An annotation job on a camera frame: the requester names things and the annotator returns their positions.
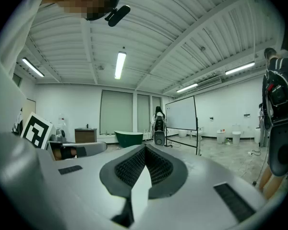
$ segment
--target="fluorescent light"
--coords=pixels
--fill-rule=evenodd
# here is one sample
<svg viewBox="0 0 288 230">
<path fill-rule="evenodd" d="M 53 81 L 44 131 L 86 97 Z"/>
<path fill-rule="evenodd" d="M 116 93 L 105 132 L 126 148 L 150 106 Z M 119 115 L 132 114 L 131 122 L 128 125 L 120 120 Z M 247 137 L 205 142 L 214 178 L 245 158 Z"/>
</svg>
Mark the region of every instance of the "fluorescent light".
<svg viewBox="0 0 288 230">
<path fill-rule="evenodd" d="M 38 76 L 40 77 L 44 77 L 45 75 L 43 73 L 41 73 L 40 70 L 38 70 L 35 66 L 32 65 L 32 63 L 27 59 L 27 58 L 23 58 L 23 62 L 29 67 L 31 68 L 33 71 L 35 71 L 35 73 L 37 73 Z"/>
<path fill-rule="evenodd" d="M 115 79 L 120 79 L 121 71 L 123 70 L 125 58 L 126 58 L 125 52 L 119 52 L 119 56 L 117 57 L 116 62 L 116 70 L 115 70 Z"/>
<path fill-rule="evenodd" d="M 181 90 L 178 90 L 177 93 L 183 92 L 183 91 L 188 90 L 188 89 L 190 89 L 190 88 L 194 88 L 194 87 L 196 87 L 197 85 L 198 85 L 197 83 L 192 84 L 192 85 L 190 85 L 190 86 L 188 86 L 188 87 L 185 87 L 185 88 L 183 88 L 183 89 L 181 89 Z"/>
<path fill-rule="evenodd" d="M 255 65 L 255 62 L 252 62 L 252 63 L 249 63 L 249 64 L 244 65 L 244 66 L 242 66 L 242 67 L 238 67 L 238 68 L 235 68 L 235 69 L 233 69 L 233 70 L 226 71 L 225 74 L 226 74 L 226 75 L 229 75 L 229 74 L 234 73 L 234 72 L 236 72 L 236 71 L 240 71 L 240 70 L 246 69 L 246 68 L 248 68 L 248 67 L 252 67 L 252 66 L 254 66 L 254 65 Z"/>
</svg>

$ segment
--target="hanging cable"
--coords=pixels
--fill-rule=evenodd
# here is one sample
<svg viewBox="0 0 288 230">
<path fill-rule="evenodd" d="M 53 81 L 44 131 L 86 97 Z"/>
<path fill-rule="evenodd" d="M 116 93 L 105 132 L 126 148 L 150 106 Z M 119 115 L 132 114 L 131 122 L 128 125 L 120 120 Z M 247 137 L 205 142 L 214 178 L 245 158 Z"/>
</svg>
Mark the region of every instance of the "hanging cable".
<svg viewBox="0 0 288 230">
<path fill-rule="evenodd" d="M 253 46 L 253 60 L 255 61 L 255 46 L 256 46 L 256 41 L 255 41 L 255 25 L 254 25 L 254 18 L 253 18 L 253 14 L 252 14 L 252 10 L 251 10 L 251 5 L 249 0 L 246 0 L 249 10 L 250 10 L 250 14 L 251 14 L 251 21 L 252 21 L 252 25 L 253 25 L 253 41 L 254 41 L 254 46 Z"/>
</svg>

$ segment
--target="concrete floor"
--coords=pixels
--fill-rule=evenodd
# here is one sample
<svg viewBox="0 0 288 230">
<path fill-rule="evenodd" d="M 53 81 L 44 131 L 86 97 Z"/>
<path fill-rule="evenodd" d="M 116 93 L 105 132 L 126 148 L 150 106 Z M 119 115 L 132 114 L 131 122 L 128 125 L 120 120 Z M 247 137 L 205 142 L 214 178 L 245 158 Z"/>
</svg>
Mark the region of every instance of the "concrete floor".
<svg viewBox="0 0 288 230">
<path fill-rule="evenodd" d="M 196 148 L 189 147 L 186 145 L 182 145 L 179 143 L 175 143 L 175 141 L 179 141 L 185 144 L 196 146 L 196 137 L 185 137 L 180 138 L 178 136 L 171 137 L 173 140 L 173 148 L 169 147 L 168 149 L 175 149 L 181 152 L 187 153 L 196 153 Z M 148 144 L 153 144 L 153 141 L 143 142 Z M 116 149 L 121 149 L 120 145 L 109 145 L 107 151 L 112 152 Z M 256 155 L 248 155 L 248 152 L 261 151 Z M 254 142 L 254 140 L 241 140 L 238 145 L 233 145 L 230 142 L 227 144 L 217 144 L 216 139 L 203 138 L 201 141 L 201 155 L 203 157 L 212 159 L 213 161 L 223 165 L 229 170 L 233 171 L 237 176 L 243 178 L 248 183 L 252 184 L 253 181 L 257 181 L 257 186 L 260 182 L 263 171 L 267 167 L 268 156 L 267 148 L 258 148 L 258 145 Z M 288 189 L 288 179 L 284 179 L 281 184 L 279 192 L 285 192 Z"/>
</svg>

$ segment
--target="ceiling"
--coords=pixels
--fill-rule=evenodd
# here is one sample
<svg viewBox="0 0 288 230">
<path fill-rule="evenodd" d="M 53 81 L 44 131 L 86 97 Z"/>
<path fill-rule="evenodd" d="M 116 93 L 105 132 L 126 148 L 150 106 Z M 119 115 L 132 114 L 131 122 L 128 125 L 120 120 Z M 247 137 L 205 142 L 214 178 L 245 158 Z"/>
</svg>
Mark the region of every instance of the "ceiling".
<svg viewBox="0 0 288 230">
<path fill-rule="evenodd" d="M 41 5 L 16 68 L 37 84 L 114 86 L 179 97 L 179 88 L 215 76 L 226 82 L 263 74 L 263 50 L 280 51 L 283 41 L 284 23 L 267 0 L 120 0 L 118 7 L 124 4 L 131 12 L 115 27 L 104 19 L 79 19 L 56 4 Z M 116 80 L 119 51 L 127 57 Z M 23 57 L 45 77 L 22 64 Z M 254 67 L 225 75 L 253 60 Z"/>
</svg>

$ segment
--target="person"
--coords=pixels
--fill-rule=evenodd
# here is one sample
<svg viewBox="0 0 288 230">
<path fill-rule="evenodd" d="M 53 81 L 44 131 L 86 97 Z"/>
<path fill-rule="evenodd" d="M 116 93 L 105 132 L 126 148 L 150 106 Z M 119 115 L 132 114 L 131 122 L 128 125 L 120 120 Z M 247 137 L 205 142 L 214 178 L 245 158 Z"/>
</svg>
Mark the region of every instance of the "person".
<svg viewBox="0 0 288 230">
<path fill-rule="evenodd" d="M 271 120 L 267 114 L 268 110 L 267 110 L 267 102 L 266 102 L 266 96 L 265 96 L 266 88 L 267 88 L 268 70 L 276 71 L 279 73 L 285 73 L 288 76 L 288 58 L 281 58 L 279 55 L 277 55 L 276 51 L 273 48 L 266 48 L 264 50 L 264 56 L 267 60 L 267 72 L 264 75 L 264 79 L 263 79 L 263 88 L 262 88 L 263 106 L 262 108 L 264 112 L 264 127 L 266 130 L 269 130 L 271 128 Z M 259 182 L 258 188 L 260 191 L 263 191 L 265 185 L 268 183 L 271 177 L 272 177 L 272 172 L 271 172 L 269 161 L 268 161 L 268 166 L 264 170 L 262 178 Z M 283 179 L 284 179 L 284 176 L 280 176 L 280 177 L 273 176 L 271 182 L 267 185 L 264 191 L 264 196 L 266 199 L 270 199 L 274 195 L 274 193 L 278 190 L 279 186 L 281 185 Z"/>
<path fill-rule="evenodd" d="M 153 114 L 152 120 L 151 120 L 151 125 L 152 125 L 152 134 L 153 134 L 153 138 L 154 138 L 154 133 L 155 133 L 155 121 L 157 120 L 157 118 L 161 116 L 163 118 L 163 122 L 165 123 L 165 114 L 162 112 L 162 109 L 160 106 L 156 106 L 156 111 Z"/>
<path fill-rule="evenodd" d="M 268 143 L 268 132 L 264 128 L 264 119 L 263 119 L 263 110 L 262 110 L 263 104 L 259 104 L 258 109 L 258 117 L 259 117 L 259 127 L 260 127 L 260 140 L 258 146 L 260 148 L 266 147 Z"/>
<path fill-rule="evenodd" d="M 0 33 L 0 86 L 4 87 L 6 93 L 11 93 L 3 97 L 0 95 L 0 132 L 11 131 L 14 119 L 25 100 L 24 94 L 11 81 L 17 57 L 25 45 L 39 6 L 44 3 L 56 3 L 65 12 L 92 21 L 111 12 L 118 2 L 119 0 L 23 0 L 19 4 Z M 55 153 L 58 160 L 75 155 L 74 150 L 63 154 L 58 150 Z"/>
</svg>

